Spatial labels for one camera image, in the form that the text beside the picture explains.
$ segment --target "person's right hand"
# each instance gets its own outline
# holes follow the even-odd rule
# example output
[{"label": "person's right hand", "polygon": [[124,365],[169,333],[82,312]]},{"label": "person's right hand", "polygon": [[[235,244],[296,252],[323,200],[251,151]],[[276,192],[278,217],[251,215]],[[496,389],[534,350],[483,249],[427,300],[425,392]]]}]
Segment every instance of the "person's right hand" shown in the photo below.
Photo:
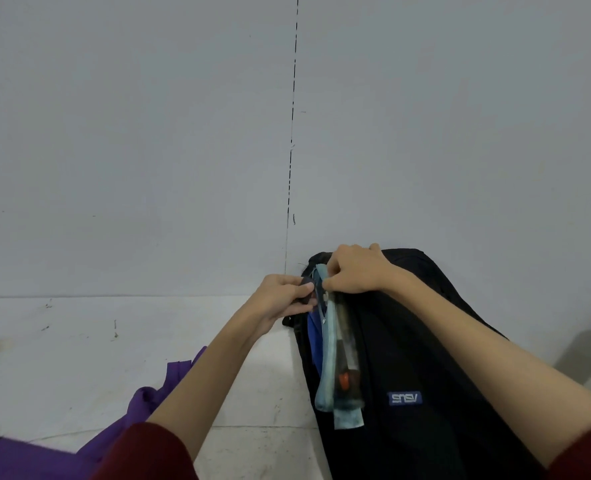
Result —
[{"label": "person's right hand", "polygon": [[393,265],[382,254],[379,244],[369,249],[342,244],[327,265],[329,278],[322,286],[328,291],[363,293],[384,287]]}]

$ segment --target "person's left hand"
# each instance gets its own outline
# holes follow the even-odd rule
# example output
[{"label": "person's left hand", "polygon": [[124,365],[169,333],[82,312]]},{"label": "person's left hand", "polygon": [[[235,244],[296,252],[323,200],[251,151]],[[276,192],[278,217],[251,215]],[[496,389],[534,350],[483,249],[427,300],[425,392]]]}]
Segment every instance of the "person's left hand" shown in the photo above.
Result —
[{"label": "person's left hand", "polygon": [[269,274],[240,308],[239,311],[244,316],[256,322],[253,333],[255,340],[271,330],[278,318],[308,313],[318,304],[315,297],[311,297],[306,305],[295,301],[296,298],[304,298],[313,291],[313,283],[300,286],[301,281],[301,276]]}]

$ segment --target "small black object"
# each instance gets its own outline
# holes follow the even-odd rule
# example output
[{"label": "small black object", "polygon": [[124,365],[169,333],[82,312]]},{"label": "small black object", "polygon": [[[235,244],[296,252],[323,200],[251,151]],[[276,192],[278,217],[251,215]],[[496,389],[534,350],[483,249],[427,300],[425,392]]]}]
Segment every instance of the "small black object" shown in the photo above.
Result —
[{"label": "small black object", "polygon": [[[313,281],[313,279],[312,279],[312,278],[310,278],[310,277],[308,277],[308,276],[304,276],[304,277],[302,278],[302,282],[300,283],[300,286],[302,286],[302,285],[305,285],[305,284],[307,284],[307,283],[313,283],[313,282],[314,282],[314,281]],[[303,305],[306,305],[306,304],[309,302],[309,300],[311,299],[311,297],[313,296],[313,293],[314,293],[314,291],[311,291],[311,292],[310,292],[310,293],[309,293],[307,296],[305,296],[304,298],[296,298],[295,300],[296,300],[298,303],[301,303],[301,304],[303,304]]]}]

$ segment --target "forearm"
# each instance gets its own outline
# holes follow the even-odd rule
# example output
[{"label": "forearm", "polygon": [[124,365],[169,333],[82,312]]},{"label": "forearm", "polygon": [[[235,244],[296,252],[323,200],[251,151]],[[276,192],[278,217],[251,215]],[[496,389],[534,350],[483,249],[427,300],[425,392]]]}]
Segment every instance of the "forearm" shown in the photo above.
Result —
[{"label": "forearm", "polygon": [[253,327],[238,311],[148,419],[175,434],[191,459],[197,453],[253,346]]},{"label": "forearm", "polygon": [[391,267],[383,288],[417,315],[498,414],[548,465],[591,429],[591,392]]}]

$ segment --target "person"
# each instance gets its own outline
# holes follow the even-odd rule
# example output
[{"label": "person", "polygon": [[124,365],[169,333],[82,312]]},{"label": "person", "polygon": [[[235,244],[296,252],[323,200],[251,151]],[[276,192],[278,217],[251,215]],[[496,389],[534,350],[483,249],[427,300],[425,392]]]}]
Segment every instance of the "person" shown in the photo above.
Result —
[{"label": "person", "polygon": [[[502,338],[387,261],[378,244],[340,246],[325,290],[387,293],[441,341],[550,478],[591,479],[591,391]],[[301,277],[270,274],[213,339],[146,423],[127,429],[93,480],[197,478],[192,466],[233,380],[254,343],[313,291]]]}]

